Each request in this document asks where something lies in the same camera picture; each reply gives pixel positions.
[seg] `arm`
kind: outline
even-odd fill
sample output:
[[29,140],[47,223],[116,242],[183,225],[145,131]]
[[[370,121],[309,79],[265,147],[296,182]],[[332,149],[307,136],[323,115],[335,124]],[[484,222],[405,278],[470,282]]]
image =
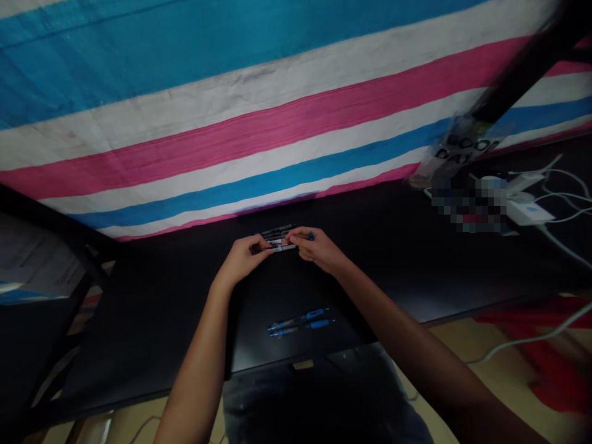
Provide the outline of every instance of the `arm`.
[[[314,241],[305,239],[310,231]],[[546,443],[448,347],[384,294],[322,230],[296,228],[286,238],[298,245],[300,257],[336,278],[390,357],[461,443]]]
[[210,286],[197,330],[162,415],[155,443],[207,443],[224,382],[226,323],[234,286],[272,250],[251,255],[253,245],[269,247],[260,234],[235,241]]

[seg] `cord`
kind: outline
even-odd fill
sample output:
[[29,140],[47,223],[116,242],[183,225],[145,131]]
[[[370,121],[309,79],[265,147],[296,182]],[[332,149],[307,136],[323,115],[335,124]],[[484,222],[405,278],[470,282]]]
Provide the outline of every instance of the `cord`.
[[[581,257],[580,255],[577,255],[576,253],[571,251],[569,248],[567,248],[564,244],[561,243],[561,241],[559,239],[557,239],[555,236],[553,236],[544,225],[537,225],[536,227],[546,237],[548,237],[551,240],[551,242],[553,242],[555,245],[557,245],[561,250],[563,250],[565,253],[570,255],[572,258],[578,260],[579,262],[583,263],[586,267],[588,267],[590,270],[592,270],[592,263],[588,262],[583,257]],[[527,338],[527,339],[519,339],[519,340],[509,341],[509,342],[499,344],[497,347],[493,347],[483,358],[481,358],[477,361],[469,361],[469,362],[466,362],[465,364],[467,364],[467,365],[480,364],[480,363],[490,360],[493,355],[495,355],[498,351],[500,351],[506,347],[511,347],[513,345],[518,345],[518,344],[527,343],[527,342],[534,342],[534,341],[538,341],[538,340],[549,339],[554,336],[557,336],[558,334],[563,332],[572,323],[574,323],[575,321],[580,319],[583,315],[585,315],[590,310],[592,310],[592,302],[583,306],[581,309],[579,309],[574,314],[572,314],[569,318],[567,318],[559,327],[557,327],[555,330],[553,330],[547,334],[544,334],[541,336],[535,336],[535,337]]]
[[564,192],[560,192],[560,193],[551,192],[549,194],[543,194],[542,196],[537,197],[533,202],[536,202],[537,200],[541,200],[541,199],[543,199],[545,197],[549,197],[549,196],[552,196],[552,195],[556,195],[556,196],[559,196],[559,197],[561,197],[561,196],[575,197],[576,199],[582,199],[582,200],[587,200],[588,202],[592,202],[592,199],[588,199],[587,197],[580,196],[580,195],[577,195],[577,194],[572,194],[572,193],[564,193]]
[[568,220],[574,219],[577,216],[581,215],[581,214],[587,214],[587,215],[592,215],[592,213],[588,213],[588,210],[592,210],[592,207],[589,208],[582,208],[580,211],[578,211],[577,213],[572,214],[571,216],[569,216],[568,218],[565,219],[559,219],[559,220],[553,220],[553,221],[548,221],[547,223],[558,223],[558,222],[566,222]]
[[553,159],[553,161],[547,165],[544,168],[541,168],[540,170],[532,170],[532,171],[509,171],[508,174],[525,174],[525,173],[544,173],[545,171],[547,171],[549,168],[551,168],[553,165],[555,165],[557,163],[557,161],[563,157],[563,154],[559,154],[556,158]]
[[[140,433],[142,433],[142,430],[144,430],[144,427],[146,426],[146,424],[148,424],[153,419],[158,419],[160,421],[160,418],[161,418],[160,416],[153,415],[150,418],[146,419],[142,423],[142,425],[140,425],[140,428],[138,429],[138,431],[136,432],[136,434],[134,435],[134,437],[131,439],[131,441],[129,442],[129,444],[134,444],[134,442],[136,442],[136,440],[138,439],[138,436],[140,435]],[[224,441],[224,438],[226,438],[226,434],[222,435],[222,439],[220,440],[220,442],[213,443],[212,440],[210,440],[210,444],[222,444],[222,441]]]
[[142,432],[142,430],[144,430],[144,427],[146,426],[146,424],[148,424],[153,419],[158,419],[160,421],[160,416],[153,415],[150,418],[146,419],[142,423],[142,425],[140,425],[140,428],[138,429],[138,431],[136,432],[136,434],[134,435],[134,437],[131,439],[131,441],[129,442],[129,444],[134,444],[134,442],[136,442],[136,440],[138,439],[138,436],[140,435],[140,433]]
[[553,242],[555,245],[557,245],[560,249],[562,249],[565,253],[567,253],[568,255],[570,255],[572,258],[578,260],[579,262],[583,263],[585,266],[587,266],[590,270],[592,270],[592,263],[588,262],[587,260],[585,260],[583,257],[577,255],[576,253],[574,253],[573,251],[571,251],[569,248],[567,248],[564,244],[561,243],[561,241],[559,239],[557,239],[555,236],[553,236],[549,230],[547,230],[547,227],[544,225],[537,225],[536,226],[546,237],[549,238],[549,240],[551,242]]
[[[583,200],[587,200],[589,202],[592,202],[592,198],[590,197],[590,191],[588,190],[588,186],[586,185],[586,183],[582,179],[580,179],[578,176],[576,176],[573,173],[570,173],[569,171],[558,170],[557,168],[552,168],[552,166],[555,165],[555,163],[557,163],[557,161],[559,159],[561,159],[562,156],[563,156],[562,154],[559,154],[555,159],[553,159],[553,161],[549,165],[547,165],[546,167],[544,167],[544,168],[542,168],[540,170],[532,170],[532,171],[509,171],[508,172],[508,174],[512,174],[512,175],[524,174],[524,173],[541,173],[541,174],[544,174],[545,175],[545,178],[543,180],[543,183],[541,185],[541,188],[542,188],[543,191],[547,192],[547,194],[544,195],[544,196],[541,196],[541,197],[539,197],[537,199],[535,199],[535,202],[537,200],[539,200],[539,199],[544,198],[544,197],[551,196],[551,195],[556,195],[556,196],[561,197],[563,200],[565,200],[569,204],[570,207],[572,207],[575,210],[578,210],[577,213],[571,215],[570,217],[565,218],[565,219],[556,220],[556,221],[553,221],[552,223],[566,222],[568,220],[571,220],[571,219],[576,218],[577,216],[579,216],[581,214],[587,214],[587,215],[592,216],[592,213],[590,212],[590,210],[592,210],[592,208],[581,208],[581,207],[579,207],[578,205],[576,205],[575,203],[573,203],[569,199],[569,197],[572,197],[572,198],[575,197],[575,198],[578,198],[578,199],[583,199]],[[582,186],[583,190],[584,190],[584,197],[579,196],[579,195],[576,195],[576,194],[571,194],[571,193],[554,192],[554,191],[548,189],[547,186],[546,186],[546,184],[549,181],[549,177],[551,176],[551,172],[553,172],[553,171],[555,171],[556,173],[563,173],[563,174],[565,174],[567,176],[570,176],[577,183],[579,183]]]
[[572,314],[569,318],[567,318],[559,327],[557,327],[555,330],[553,330],[551,332],[548,332],[547,334],[544,334],[541,336],[535,336],[532,338],[504,342],[502,344],[499,344],[497,347],[493,347],[483,358],[481,358],[477,361],[465,362],[465,364],[475,365],[475,364],[484,363],[486,361],[489,361],[493,357],[493,355],[495,355],[498,351],[500,351],[506,347],[511,347],[513,345],[518,345],[518,344],[527,343],[527,342],[535,342],[535,341],[543,340],[543,339],[549,339],[554,336],[557,336],[558,334],[563,332],[563,330],[567,329],[571,324],[573,324],[575,321],[577,321],[579,318],[581,318],[583,315],[585,315],[590,310],[592,310],[592,302],[588,303],[587,305],[584,305],[581,309],[579,309],[574,314]]

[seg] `black post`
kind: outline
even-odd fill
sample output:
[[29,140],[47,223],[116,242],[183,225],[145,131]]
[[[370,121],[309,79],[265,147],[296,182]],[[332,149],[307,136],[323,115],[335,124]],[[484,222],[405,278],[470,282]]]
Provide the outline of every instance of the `black post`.
[[502,74],[498,86],[479,100],[473,117],[495,123],[545,73],[592,31],[592,2],[571,0],[542,34],[532,38],[515,62]]

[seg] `blue pen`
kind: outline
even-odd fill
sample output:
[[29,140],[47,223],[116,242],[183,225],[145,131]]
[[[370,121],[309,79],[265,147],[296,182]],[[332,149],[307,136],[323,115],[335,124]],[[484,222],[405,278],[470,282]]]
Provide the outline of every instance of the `blue pen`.
[[275,330],[275,331],[272,331],[271,333],[269,333],[269,336],[282,337],[282,336],[286,336],[287,334],[293,333],[295,331],[298,331],[298,327],[292,327],[292,328],[283,329],[283,330]]
[[334,319],[321,319],[320,321],[313,321],[313,322],[311,322],[309,324],[306,324],[305,327],[314,330],[314,329],[317,329],[317,328],[326,327],[331,322],[335,322],[335,320]]
[[287,321],[275,322],[270,327],[267,328],[267,331],[279,330],[284,327],[289,327],[291,325],[294,325],[297,322],[309,321],[313,318],[316,318],[317,316],[321,316],[323,313],[325,313],[328,310],[329,310],[328,308],[317,308],[316,310],[309,311],[306,314],[296,316],[295,318],[288,319]]
[[[333,323],[333,322],[335,322],[334,319],[320,319],[319,321],[313,321],[311,323],[305,324],[304,327],[308,328],[308,329],[315,330],[317,328],[326,327],[330,323]],[[298,331],[298,327],[291,327],[291,328],[282,329],[282,330],[274,330],[271,333],[269,333],[269,336],[281,338],[282,336],[286,336],[290,333],[297,332],[297,331]]]

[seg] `blue stripe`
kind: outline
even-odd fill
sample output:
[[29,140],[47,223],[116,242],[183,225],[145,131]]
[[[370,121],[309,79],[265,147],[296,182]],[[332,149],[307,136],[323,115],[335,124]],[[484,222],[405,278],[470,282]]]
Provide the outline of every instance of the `blue stripe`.
[[[512,134],[519,134],[591,113],[592,96],[573,102],[513,108],[499,122],[500,124],[513,122],[515,126]],[[431,144],[435,138],[446,131],[447,125],[448,119],[440,120],[386,141],[375,142],[346,152],[327,155],[277,171],[270,171],[201,191],[181,194],[169,199],[133,205],[109,212],[69,216],[92,228],[106,228],[109,226],[141,225],[187,211],[204,210],[230,204],[281,191],[301,183],[337,176],[354,168],[386,162],[415,148]]]
[[0,20],[0,130],[485,0],[69,0]]

